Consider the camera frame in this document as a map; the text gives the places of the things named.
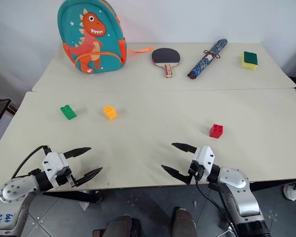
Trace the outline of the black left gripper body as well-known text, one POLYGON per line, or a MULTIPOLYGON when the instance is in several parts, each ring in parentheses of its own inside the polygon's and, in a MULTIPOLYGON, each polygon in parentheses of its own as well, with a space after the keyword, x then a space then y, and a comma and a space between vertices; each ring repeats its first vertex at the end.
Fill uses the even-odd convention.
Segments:
POLYGON ((72 171, 69 167, 64 167, 61 170, 56 172, 56 185, 55 189, 59 189, 61 185, 69 183, 71 187, 75 187, 74 178, 72 176, 72 171))

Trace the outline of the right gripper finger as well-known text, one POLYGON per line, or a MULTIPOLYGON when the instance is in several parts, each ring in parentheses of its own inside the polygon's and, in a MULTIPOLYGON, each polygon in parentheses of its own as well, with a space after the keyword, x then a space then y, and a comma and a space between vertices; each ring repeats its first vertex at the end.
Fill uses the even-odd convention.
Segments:
POLYGON ((170 174, 172 177, 184 182, 185 184, 187 185, 190 185, 190 176, 187 175, 187 176, 184 176, 182 174, 179 173, 178 170, 176 169, 173 169, 171 167, 168 167, 168 166, 165 166, 165 165, 162 165, 161 166, 168 174, 170 174))
POLYGON ((181 151, 190 152, 190 153, 193 153, 193 154, 197 150, 196 147, 191 146, 191 145, 188 145, 188 144, 185 144, 185 143, 172 143, 172 146, 178 148, 181 151))

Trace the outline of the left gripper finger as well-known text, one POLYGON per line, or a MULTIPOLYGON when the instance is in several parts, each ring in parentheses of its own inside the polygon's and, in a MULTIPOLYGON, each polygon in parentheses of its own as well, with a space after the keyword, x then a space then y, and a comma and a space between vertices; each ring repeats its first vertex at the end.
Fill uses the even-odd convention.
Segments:
POLYGON ((79 187, 83 184, 85 184, 86 182, 90 181, 91 179, 93 179, 98 173, 100 173, 102 171, 102 167, 94 169, 88 173, 86 173, 82 178, 76 180, 75 178, 73 178, 73 182, 74 182, 74 187, 79 187))
POLYGON ((63 153, 63 155, 64 155, 65 159, 74 158, 74 157, 84 154, 85 152, 89 151, 90 149, 91 149, 91 147, 76 148, 76 149, 73 149, 73 150, 63 153))

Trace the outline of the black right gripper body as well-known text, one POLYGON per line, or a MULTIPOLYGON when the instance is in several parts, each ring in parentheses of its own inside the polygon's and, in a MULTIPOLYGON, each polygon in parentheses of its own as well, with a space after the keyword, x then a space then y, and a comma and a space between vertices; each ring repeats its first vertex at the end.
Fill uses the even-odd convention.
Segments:
POLYGON ((191 184, 191 180, 194 177, 196 181, 200 181, 204 174, 204 166, 199 164, 198 161, 192 160, 188 170, 187 184, 191 184))

